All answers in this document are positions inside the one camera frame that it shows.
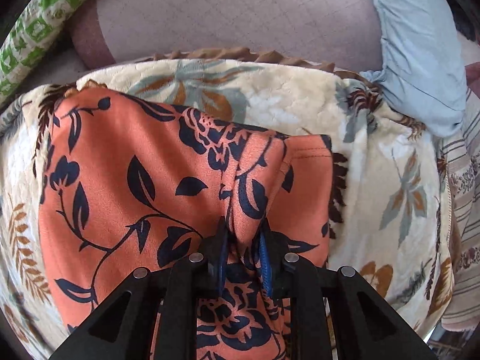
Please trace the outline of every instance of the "fern print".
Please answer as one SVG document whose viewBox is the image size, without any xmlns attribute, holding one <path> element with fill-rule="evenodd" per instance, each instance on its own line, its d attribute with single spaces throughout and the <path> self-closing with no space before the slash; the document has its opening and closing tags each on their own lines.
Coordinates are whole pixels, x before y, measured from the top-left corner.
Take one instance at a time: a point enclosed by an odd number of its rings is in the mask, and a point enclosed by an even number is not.
<svg viewBox="0 0 480 360">
<path fill-rule="evenodd" d="M 395 310 L 398 310 L 400 307 L 405 306 L 418 292 L 420 287 L 423 286 L 423 283 L 427 279 L 425 267 L 430 261 L 431 259 L 429 259 L 425 264 L 423 262 L 420 264 L 420 269 L 415 272 L 414 275 L 410 278 L 409 286 L 405 288 L 399 295 L 397 295 L 392 302 L 390 302 L 390 305 Z"/>
<path fill-rule="evenodd" d="M 0 121 L 0 145 L 13 137 L 25 120 L 22 111 L 22 98 L 16 99 L 4 112 L 4 115 Z"/>
<path fill-rule="evenodd" d="M 28 225 L 23 223 L 26 212 L 23 211 L 25 203 L 16 205 L 11 213 L 8 225 L 11 254 L 15 260 L 15 268 L 20 274 L 25 288 L 33 297 L 42 302 L 50 301 L 50 289 L 45 276 L 37 267 L 37 262 L 32 258 L 33 251 L 30 249 L 30 240 L 24 235 Z"/>
</svg>

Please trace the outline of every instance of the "leaf print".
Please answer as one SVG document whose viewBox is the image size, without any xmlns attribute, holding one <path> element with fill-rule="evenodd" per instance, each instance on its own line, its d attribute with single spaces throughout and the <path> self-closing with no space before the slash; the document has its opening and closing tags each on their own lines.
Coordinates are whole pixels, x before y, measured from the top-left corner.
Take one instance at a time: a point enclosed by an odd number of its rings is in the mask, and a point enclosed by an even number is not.
<svg viewBox="0 0 480 360">
<path fill-rule="evenodd" d="M 325 237 L 330 231 L 330 226 L 328 226 L 328 222 L 325 223 L 323 226 L 322 226 L 322 235 Z"/>
<path fill-rule="evenodd" d="M 107 109 L 110 108 L 110 98 L 109 97 L 104 97 L 100 99 L 97 103 L 97 107 L 99 110 L 106 111 Z"/>
<path fill-rule="evenodd" d="M 400 221 L 400 234 L 398 236 L 398 247 L 405 240 L 407 235 L 410 233 L 410 227 L 412 225 L 412 205 L 410 199 L 406 198 L 405 210 L 403 212 L 402 220 Z"/>
<path fill-rule="evenodd" d="M 197 349 L 203 347 L 213 347 L 220 344 L 220 341 L 214 335 L 197 334 Z"/>
<path fill-rule="evenodd" d="M 207 152 L 205 145 L 196 139 L 195 130 L 187 125 L 185 117 L 181 116 L 178 122 L 180 124 L 180 130 L 178 132 L 180 141 L 184 145 L 191 147 L 196 154 L 205 154 Z"/>
<path fill-rule="evenodd" d="M 341 210 L 345 207 L 343 201 L 343 191 L 347 187 L 347 158 L 340 153 L 332 153 L 333 159 L 333 183 L 330 192 L 330 201 L 328 202 L 328 218 L 334 223 L 343 223 Z"/>
<path fill-rule="evenodd" d="M 205 189 L 207 185 L 196 177 L 184 177 L 177 186 L 175 196 L 196 196 L 201 190 Z"/>
<path fill-rule="evenodd" d="M 127 227 L 134 228 L 137 232 L 138 237 L 138 251 L 142 253 L 145 243 L 148 238 L 148 233 L 150 232 L 150 222 L 147 219 L 138 221 L 134 225 L 129 225 Z"/>
<path fill-rule="evenodd" d="M 153 208 L 151 201 L 155 200 L 155 185 L 136 155 L 133 156 L 128 165 L 127 184 L 136 200 Z"/>
<path fill-rule="evenodd" d="M 288 172 L 285 174 L 285 178 L 282 183 L 282 188 L 290 193 L 293 186 L 293 167 L 290 165 Z"/>
<path fill-rule="evenodd" d="M 10 216 L 9 221 L 9 242 L 11 248 L 11 255 L 15 260 L 15 267 L 20 274 L 21 281 L 25 284 L 27 290 L 31 295 L 41 300 L 50 303 L 49 285 L 45 276 L 36 268 L 37 262 L 33 258 L 34 252 L 30 249 L 30 240 L 23 235 L 27 230 L 26 223 L 19 223 L 19 221 L 26 218 L 26 213 L 21 211 L 25 204 L 17 204 Z"/>
<path fill-rule="evenodd" d="M 427 217 L 427 195 L 423 187 L 418 187 L 412 192 L 413 208 L 416 216 Z"/>
<path fill-rule="evenodd" d="M 367 133 L 373 133 L 377 121 L 373 114 L 382 104 L 381 93 L 376 88 L 369 88 L 357 79 L 344 79 L 337 82 L 335 98 L 338 106 L 347 116 L 344 143 L 352 143 L 361 128 L 366 125 Z"/>
<path fill-rule="evenodd" d="M 73 207 L 71 210 L 71 216 L 73 218 L 73 228 L 77 231 L 78 235 L 81 234 L 80 226 L 85 229 L 85 225 L 88 221 L 90 210 L 88 208 L 88 200 L 83 190 L 82 183 L 79 182 L 75 196 L 73 198 Z"/>
<path fill-rule="evenodd" d="M 397 161 L 393 156 L 393 149 L 392 159 L 397 168 L 400 189 L 390 197 L 387 207 L 382 214 L 380 230 L 385 229 L 388 224 L 399 215 L 402 204 L 405 202 L 398 236 L 398 247 L 400 247 L 410 233 L 413 214 L 415 213 L 417 217 L 421 216 L 426 218 L 427 196 L 423 186 L 420 185 L 422 178 L 420 176 L 420 164 L 418 162 L 417 151 L 414 150 L 407 159 L 403 175 L 400 175 Z"/>
<path fill-rule="evenodd" d="M 442 265 L 440 265 L 440 276 L 433 291 L 427 317 L 448 305 L 453 295 L 453 284 L 452 260 L 448 257 Z"/>
<path fill-rule="evenodd" d="M 25 118 L 23 117 L 22 98 L 16 99 L 3 113 L 0 121 L 0 145 L 15 135 Z"/>
<path fill-rule="evenodd" d="M 37 166 L 35 160 L 37 157 L 37 153 L 40 150 L 43 138 L 45 136 L 45 130 L 50 124 L 50 117 L 53 116 L 55 103 L 57 102 L 57 100 L 61 99 L 70 89 L 76 90 L 76 84 L 74 83 L 62 86 L 50 85 L 50 89 L 47 90 L 45 98 L 39 104 L 40 110 L 38 112 L 38 134 L 32 163 L 32 171 L 34 177 L 37 177 Z"/>
<path fill-rule="evenodd" d="M 169 226 L 166 229 L 167 237 L 162 241 L 157 252 L 157 261 L 160 268 L 181 259 L 188 253 L 191 238 L 186 239 L 177 247 L 174 246 L 183 235 L 190 232 L 186 228 L 176 226 Z"/>
<path fill-rule="evenodd" d="M 50 187 L 57 191 L 57 187 L 68 187 L 73 184 L 80 174 L 80 166 L 75 161 L 68 162 L 66 156 L 58 160 L 55 171 L 50 173 Z"/>
<path fill-rule="evenodd" d="M 177 95 L 175 96 L 175 99 L 173 100 L 172 104 L 184 105 L 185 104 L 185 98 L 186 98 L 185 86 L 183 85 L 183 82 L 180 82 L 178 84 Z"/>
<path fill-rule="evenodd" d="M 141 79 L 128 93 L 143 98 L 161 95 L 165 103 L 200 108 L 201 111 L 223 120 L 230 121 L 235 115 L 237 121 L 243 122 L 248 105 L 246 96 L 241 88 L 223 86 L 244 72 L 257 71 L 262 67 L 240 65 L 217 73 L 208 72 L 222 63 L 179 60 L 173 75 Z"/>
<path fill-rule="evenodd" d="M 282 239 L 283 242 L 286 242 L 289 245 L 289 249 L 291 252 L 294 253 L 303 253 L 306 251 L 311 251 L 312 249 L 316 248 L 318 245 L 311 245 L 309 243 L 303 242 L 303 241 L 297 241 L 295 239 L 290 239 L 283 233 L 279 233 L 278 231 L 273 231 L 275 233 L 276 237 L 279 237 Z"/>
<path fill-rule="evenodd" d="M 40 333 L 40 331 L 35 326 L 35 320 L 38 320 L 38 319 L 35 318 L 32 314 L 30 314 L 26 309 L 25 297 L 23 296 L 23 293 L 13 291 L 11 292 L 10 298 L 13 298 L 15 307 L 18 313 L 20 314 L 22 327 L 24 327 L 25 329 L 28 329 L 25 332 L 29 333 L 29 340 L 36 340 L 41 347 L 45 348 L 50 353 L 54 351 L 54 349 L 45 341 L 42 333 Z"/>
<path fill-rule="evenodd" d="M 18 337 L 18 339 L 21 342 L 25 342 L 25 343 L 28 344 L 29 340 L 28 340 L 25 332 L 23 331 L 22 324 L 15 317 L 14 312 L 11 310 L 11 308 L 5 303 L 3 304 L 3 314 L 7 318 L 7 321 L 9 323 L 10 327 L 12 328 L 12 330 L 14 331 L 14 333 Z"/>
<path fill-rule="evenodd" d="M 127 99 L 132 100 L 134 103 L 140 105 L 140 107 L 148 116 L 151 116 L 160 122 L 171 122 L 172 120 L 175 120 L 175 115 L 173 112 L 167 110 L 165 107 L 162 107 L 159 104 L 149 103 L 126 93 L 122 93 L 122 96 L 125 96 Z"/>
<path fill-rule="evenodd" d="M 429 261 L 427 261 L 425 264 L 422 262 L 420 264 L 419 271 L 415 272 L 414 275 L 409 279 L 408 287 L 405 288 L 399 295 L 397 295 L 391 302 L 389 302 L 395 310 L 405 306 L 423 286 L 423 283 L 427 278 L 425 268 L 430 261 L 431 259 L 429 259 Z"/>
<path fill-rule="evenodd" d="M 137 91 L 130 90 L 129 93 L 133 93 L 134 95 L 139 95 L 140 93 L 144 93 L 148 91 L 156 91 L 166 85 L 169 85 L 173 81 L 173 78 L 174 76 L 152 76 L 152 77 L 149 77 L 148 79 L 143 79 L 136 85 L 139 85 L 142 82 L 146 84 L 148 81 L 151 81 L 151 80 L 153 80 L 153 82 L 145 85 L 143 88 L 140 88 Z"/>
<path fill-rule="evenodd" d="M 244 335 L 243 340 L 239 340 L 237 337 L 227 337 L 224 334 L 220 334 L 224 344 L 235 350 L 250 350 L 253 347 L 261 347 L 265 345 L 272 335 L 272 330 L 266 322 L 265 316 L 258 310 L 247 310 L 251 316 L 253 316 L 254 321 L 259 324 L 261 327 L 255 327 L 250 324 L 250 333 L 251 336 Z"/>
<path fill-rule="evenodd" d="M 66 296 L 75 302 L 89 303 L 92 300 L 96 301 L 91 288 L 82 288 L 66 279 L 55 280 L 55 283 Z"/>
<path fill-rule="evenodd" d="M 255 208 L 248 197 L 247 192 L 247 179 L 248 173 L 237 176 L 238 182 L 238 202 L 242 211 L 252 219 L 262 219 L 265 214 L 265 210 L 268 204 L 268 198 L 265 195 L 265 187 L 260 184 L 257 180 L 251 180 L 251 192 L 253 194 L 253 199 L 255 200 Z"/>
<path fill-rule="evenodd" d="M 411 128 L 411 134 L 408 140 L 417 140 L 422 136 L 422 133 L 427 129 L 427 126 L 422 122 L 415 120 L 413 117 L 402 115 L 402 118 L 397 123 Z"/>
<path fill-rule="evenodd" d="M 387 264 L 376 270 L 375 261 L 370 261 L 360 269 L 360 275 L 375 288 L 380 296 L 385 298 L 393 277 L 393 267 L 391 265 Z"/>
<path fill-rule="evenodd" d="M 202 98 L 203 109 L 205 109 L 207 114 L 227 122 L 232 120 L 232 107 L 224 95 L 206 90 L 202 92 L 205 97 L 213 102 L 213 104 L 210 104 L 208 100 L 205 100 L 204 97 Z"/>
<path fill-rule="evenodd" d="M 443 150 L 439 150 L 437 153 L 437 171 L 440 178 L 440 192 L 445 191 L 446 177 L 447 177 L 447 161 Z"/>
<path fill-rule="evenodd" d="M 387 225 L 392 222 L 400 212 L 400 208 L 403 204 L 403 198 L 405 196 L 405 191 L 402 187 L 395 192 L 392 196 L 390 196 L 390 200 L 388 200 L 387 208 L 382 215 L 382 220 L 380 222 L 380 230 L 383 230 L 387 227 Z"/>
<path fill-rule="evenodd" d="M 322 138 L 322 141 L 323 141 L 323 144 L 325 145 L 325 147 L 332 151 L 332 138 L 330 138 L 329 135 L 320 135 L 320 138 Z"/>
<path fill-rule="evenodd" d="M 78 138 L 80 138 L 80 132 L 82 130 L 82 117 L 78 112 L 72 112 L 70 114 L 71 125 L 70 133 L 68 135 L 68 149 L 71 151 L 74 149 Z"/>
</svg>

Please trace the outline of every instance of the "light blue cloth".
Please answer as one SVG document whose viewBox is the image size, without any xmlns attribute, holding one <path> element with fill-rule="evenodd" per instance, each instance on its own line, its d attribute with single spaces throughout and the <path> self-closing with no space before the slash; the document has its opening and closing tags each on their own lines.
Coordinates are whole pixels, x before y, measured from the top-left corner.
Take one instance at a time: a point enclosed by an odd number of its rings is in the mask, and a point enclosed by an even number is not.
<svg viewBox="0 0 480 360">
<path fill-rule="evenodd" d="M 460 129 L 465 66 L 446 0 L 373 0 L 382 26 L 383 70 L 362 72 L 396 111 L 447 137 Z"/>
</svg>

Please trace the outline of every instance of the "orange cloth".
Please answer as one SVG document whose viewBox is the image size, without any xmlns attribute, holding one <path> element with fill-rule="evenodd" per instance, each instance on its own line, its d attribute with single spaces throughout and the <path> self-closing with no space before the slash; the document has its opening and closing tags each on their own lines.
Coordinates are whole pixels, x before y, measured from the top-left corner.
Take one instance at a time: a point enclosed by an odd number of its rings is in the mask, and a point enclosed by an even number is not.
<svg viewBox="0 0 480 360">
<path fill-rule="evenodd" d="M 225 216 L 227 283 L 222 298 L 200 300 L 197 357 L 285 357 L 289 307 L 262 292 L 256 234 L 267 217 L 291 251 L 324 264 L 328 137 L 288 137 L 106 88 L 62 100 L 49 133 L 40 241 L 65 325 L 79 325 L 136 267 L 156 271 L 196 251 Z"/>
</svg>

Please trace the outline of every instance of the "cushion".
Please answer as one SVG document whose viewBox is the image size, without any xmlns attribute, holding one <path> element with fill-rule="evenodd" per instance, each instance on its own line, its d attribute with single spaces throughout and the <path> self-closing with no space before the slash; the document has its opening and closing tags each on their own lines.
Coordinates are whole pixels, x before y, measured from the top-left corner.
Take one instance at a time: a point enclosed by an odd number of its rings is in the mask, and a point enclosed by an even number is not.
<svg viewBox="0 0 480 360">
<path fill-rule="evenodd" d="M 465 66 L 446 0 L 373 0 L 382 28 L 382 71 L 363 72 L 381 83 L 395 110 L 425 123 L 440 137 L 461 126 Z"/>
<path fill-rule="evenodd" d="M 277 50 L 351 71 L 380 69 L 371 0 L 92 0 L 70 33 L 89 68 L 202 47 Z"/>
</svg>

